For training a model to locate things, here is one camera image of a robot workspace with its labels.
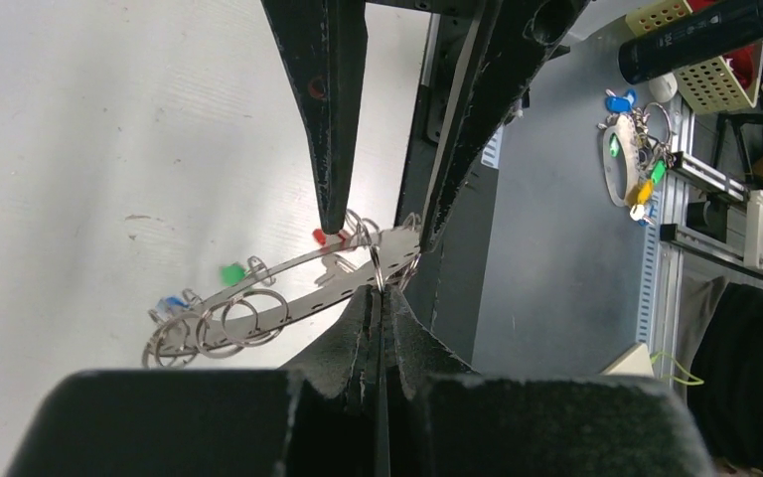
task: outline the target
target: cable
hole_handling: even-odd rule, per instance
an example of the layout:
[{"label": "cable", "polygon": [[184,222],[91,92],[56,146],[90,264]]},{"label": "cable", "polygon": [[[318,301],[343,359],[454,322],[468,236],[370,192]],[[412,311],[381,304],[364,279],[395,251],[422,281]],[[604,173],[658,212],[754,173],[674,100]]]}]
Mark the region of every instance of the cable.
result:
[{"label": "cable", "polygon": [[686,380],[680,379],[680,378],[678,378],[676,376],[672,376],[672,375],[662,375],[662,376],[660,376],[661,380],[671,379],[675,383],[680,383],[683,386],[701,386],[701,385],[705,384],[704,380],[702,380],[701,378],[698,378],[697,376],[695,376],[692,373],[690,373],[683,365],[680,364],[680,362],[677,361],[677,358],[675,358],[675,357],[673,357],[671,355],[671,353],[666,353],[665,351],[658,351],[657,353],[654,353],[653,355],[651,355],[651,365],[656,364],[657,360],[659,360],[661,357],[666,357],[666,358],[669,358],[670,360],[672,360],[672,362],[674,362],[674,365],[680,371],[682,371],[683,374],[685,374],[687,376],[687,378],[689,378],[691,381],[686,381]]}]

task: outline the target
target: metal frame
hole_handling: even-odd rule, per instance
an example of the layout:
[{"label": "metal frame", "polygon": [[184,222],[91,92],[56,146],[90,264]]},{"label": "metal frame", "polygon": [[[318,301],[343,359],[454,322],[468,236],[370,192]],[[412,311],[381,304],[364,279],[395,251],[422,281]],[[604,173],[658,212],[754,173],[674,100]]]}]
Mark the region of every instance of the metal frame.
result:
[{"label": "metal frame", "polygon": [[744,266],[742,252],[726,243],[677,224],[665,224],[660,228],[662,241],[678,246],[689,253],[725,266],[732,270],[763,280],[763,273]]},{"label": "metal frame", "polygon": [[[674,124],[672,150],[690,152],[694,132],[694,114],[680,96],[671,101],[669,112]],[[655,193],[654,197],[660,204],[660,223],[685,223],[688,184],[682,177],[667,174],[662,189],[659,193]],[[656,254],[657,273],[653,277],[655,280],[654,306],[646,343],[652,352],[665,352],[675,356],[683,284],[683,251],[670,243],[660,242],[656,248]],[[642,313],[640,313],[638,327],[640,332],[641,319]],[[674,376],[675,365],[671,360],[658,360],[654,365],[654,371],[657,376]]]},{"label": "metal frame", "polygon": [[695,187],[732,204],[747,202],[749,190],[746,186],[688,153],[679,152],[675,157],[677,159],[672,172],[679,174]]},{"label": "metal frame", "polygon": [[738,147],[738,158],[741,160],[742,170],[746,176],[747,183],[752,184],[756,180],[753,175],[753,160],[750,158],[750,153],[747,151],[747,144],[744,141],[744,134],[741,130],[741,127],[745,124],[763,125],[763,114],[718,114],[716,125],[718,135],[712,149],[712,167],[717,168],[720,163],[721,149],[723,148],[724,139],[726,138],[727,126],[731,126],[732,134],[735,136],[735,144]]},{"label": "metal frame", "polygon": [[362,0],[261,0],[300,110],[321,228],[344,227],[367,59]]}]

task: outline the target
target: metal strip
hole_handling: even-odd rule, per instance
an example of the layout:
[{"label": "metal strip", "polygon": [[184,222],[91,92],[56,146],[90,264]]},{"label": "metal strip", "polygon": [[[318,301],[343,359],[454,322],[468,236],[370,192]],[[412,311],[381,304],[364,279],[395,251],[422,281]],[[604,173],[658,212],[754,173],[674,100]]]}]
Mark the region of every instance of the metal strip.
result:
[{"label": "metal strip", "polygon": [[763,272],[744,266],[740,252],[724,242],[675,224],[662,225],[661,240],[723,267],[763,280]]},{"label": "metal strip", "polygon": [[[405,270],[414,261],[417,254],[418,229],[400,227],[378,234],[370,234],[371,240],[349,240],[344,243],[328,245],[317,250],[310,251],[294,259],[280,263],[270,269],[275,276],[282,271],[301,265],[324,255],[337,251],[346,251],[364,246],[367,242],[380,243],[379,250],[381,269],[388,276]],[[376,280],[377,268],[368,261],[357,270],[336,277],[327,282],[326,286],[319,288],[307,295],[291,300],[284,307],[276,306],[256,314],[249,314],[240,318],[232,318],[226,322],[227,332],[236,337],[256,338],[270,331],[289,326],[305,319],[319,311],[339,303],[351,297],[356,288]],[[258,282],[258,278],[251,275],[239,284],[226,288],[215,295],[205,299],[202,303],[193,305],[190,311],[180,315],[180,320],[185,325],[169,328],[167,336],[162,339],[160,352],[164,357],[187,356],[192,354],[196,347],[197,336],[186,330],[195,330],[201,317],[211,310],[215,313],[211,324],[219,319],[220,310],[225,309],[229,302],[245,290]],[[224,332],[217,326],[207,328],[201,341],[210,346],[228,346],[229,342],[224,339]]]},{"label": "metal strip", "polygon": [[[674,151],[689,153],[694,131],[694,115],[679,96],[671,101],[669,111],[674,123],[672,148]],[[688,185],[685,180],[675,174],[666,175],[663,187],[652,197],[660,205],[660,224],[685,223],[688,205]],[[647,343],[652,353],[665,352],[675,356],[682,282],[682,251],[669,244],[660,243],[659,229],[649,226],[644,247],[640,287],[642,295],[636,335],[637,341]],[[650,309],[644,309],[643,306],[648,305],[649,300]],[[673,375],[674,371],[674,363],[671,360],[659,360],[654,365],[657,376]]]},{"label": "metal strip", "polygon": [[687,153],[679,156],[681,157],[677,160],[672,172],[683,175],[684,179],[691,181],[700,189],[722,193],[727,200],[736,203],[747,201],[747,189],[735,180]]},{"label": "metal strip", "polygon": [[499,159],[502,154],[502,136],[504,135],[505,126],[499,126],[490,141],[484,146],[484,151],[481,152],[481,164],[493,169],[499,169]]},{"label": "metal strip", "polygon": [[425,86],[431,85],[431,74],[434,71],[434,50],[437,48],[437,32],[440,30],[440,15],[431,15],[428,21],[428,34],[425,39],[425,53],[422,57],[422,73],[419,83]]}]

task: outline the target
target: metal key ring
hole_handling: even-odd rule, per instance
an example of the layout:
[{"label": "metal key ring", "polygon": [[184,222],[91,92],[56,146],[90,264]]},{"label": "metal key ring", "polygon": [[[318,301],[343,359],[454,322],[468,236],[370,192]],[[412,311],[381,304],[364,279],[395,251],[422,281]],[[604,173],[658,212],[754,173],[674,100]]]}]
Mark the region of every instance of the metal key ring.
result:
[{"label": "metal key ring", "polygon": [[229,316],[229,311],[236,304],[240,304],[240,305],[246,306],[247,308],[250,309],[250,311],[252,311],[253,314],[251,316],[254,317],[254,322],[255,322],[254,330],[257,331],[259,329],[258,328],[258,310],[256,310],[254,306],[252,306],[248,301],[246,301],[244,299],[244,298],[246,298],[248,296],[251,296],[251,295],[267,295],[267,296],[275,298],[277,301],[279,301],[280,306],[285,308],[285,317],[282,320],[280,320],[282,322],[288,321],[288,316],[290,314],[289,309],[288,309],[288,301],[285,300],[285,298],[281,294],[279,294],[279,293],[277,293],[277,292],[275,292],[273,290],[249,290],[249,291],[244,292],[241,296],[237,297],[236,299],[233,299],[224,308],[224,313],[221,314],[221,330],[223,331],[224,336],[227,338],[227,340],[229,340],[230,342],[232,342],[232,343],[234,343],[236,345],[243,346],[245,348],[252,348],[252,347],[256,347],[256,346],[261,346],[261,345],[263,345],[265,343],[270,342],[271,340],[273,340],[274,338],[279,336],[279,334],[282,333],[282,328],[278,328],[276,330],[273,330],[272,332],[270,332],[269,334],[267,334],[266,336],[264,336],[263,338],[261,338],[259,340],[252,340],[251,341],[249,339],[239,339],[239,338],[236,338],[236,337],[230,335],[227,332],[227,318]]},{"label": "metal key ring", "polygon": [[172,318],[168,320],[161,327],[157,328],[157,330],[153,332],[153,335],[151,335],[150,339],[148,340],[148,345],[145,346],[145,350],[142,353],[142,365],[145,368],[149,367],[148,356],[147,356],[148,354],[153,355],[153,360],[154,362],[156,362],[156,366],[159,368],[172,368],[172,369],[183,368],[184,366],[194,361],[195,358],[197,357],[197,351],[195,350],[192,350],[192,354],[190,355],[191,359],[189,359],[188,361],[184,360],[183,363],[177,366],[174,366],[174,364],[177,362],[176,359],[172,360],[167,365],[162,363],[162,359],[159,353],[159,348],[162,347],[162,342],[165,341],[165,337],[168,336],[168,333],[170,330],[176,328],[177,326],[183,325],[183,327],[185,327],[186,336],[188,336],[192,332],[188,323],[186,323],[186,320],[189,318],[193,318],[194,316],[197,316],[197,315],[190,312],[182,313],[176,318]]},{"label": "metal key ring", "polygon": [[185,290],[183,290],[181,295],[183,295],[183,300],[185,300],[186,304],[188,304],[189,306],[192,306],[197,303],[203,303],[203,298],[201,298],[200,295],[195,293],[195,290],[191,288],[186,288]]},{"label": "metal key ring", "polygon": [[373,262],[373,268],[376,269],[376,285],[379,291],[384,290],[384,275],[382,273],[382,259],[379,258],[379,246],[370,245],[370,260]]},{"label": "metal key ring", "polygon": [[[273,284],[276,283],[276,278],[270,273],[270,267],[265,265],[264,260],[261,258],[251,255],[250,258],[247,259],[247,266],[253,276],[258,278],[259,282],[264,286],[273,286]],[[259,273],[261,271],[264,271],[264,278],[259,278]]]},{"label": "metal key ring", "polygon": [[650,106],[656,106],[660,111],[663,112],[663,116],[666,118],[666,142],[664,144],[669,145],[671,144],[672,137],[674,136],[673,129],[671,123],[671,116],[669,115],[669,112],[666,110],[666,107],[659,104],[658,102],[649,102],[645,105],[645,112],[648,113],[648,108]]},{"label": "metal key ring", "polygon": [[408,227],[411,230],[416,230],[416,228],[421,225],[422,218],[419,216],[419,214],[414,212],[408,214],[408,216],[405,218],[405,221],[402,223],[403,227]]},{"label": "metal key ring", "polygon": [[374,221],[371,221],[370,219],[362,219],[358,214],[355,213],[355,211],[347,209],[346,222],[347,225],[353,229],[353,236],[364,239],[366,241],[365,245],[370,245],[372,242],[370,238],[370,230],[367,228],[367,224],[376,230],[376,233],[379,235],[379,242],[381,242],[382,230]]},{"label": "metal key ring", "polygon": [[157,325],[162,326],[165,324],[165,320],[159,316],[159,313],[157,313],[156,310],[147,310],[147,314],[150,316],[150,319],[153,320],[153,322]]},{"label": "metal key ring", "polygon": [[[238,353],[241,352],[241,350],[244,349],[244,346],[236,345],[233,349],[230,349],[228,351],[224,351],[222,353],[216,353],[206,347],[206,331],[208,328],[208,321],[212,319],[212,311],[206,312],[203,317],[201,317],[200,320],[198,320],[197,326],[195,326],[195,346],[197,346],[198,351],[207,358],[212,358],[214,360],[220,360],[223,358],[229,358],[230,356],[235,356]],[[216,348],[222,348],[223,346],[215,346],[213,349]]]}]

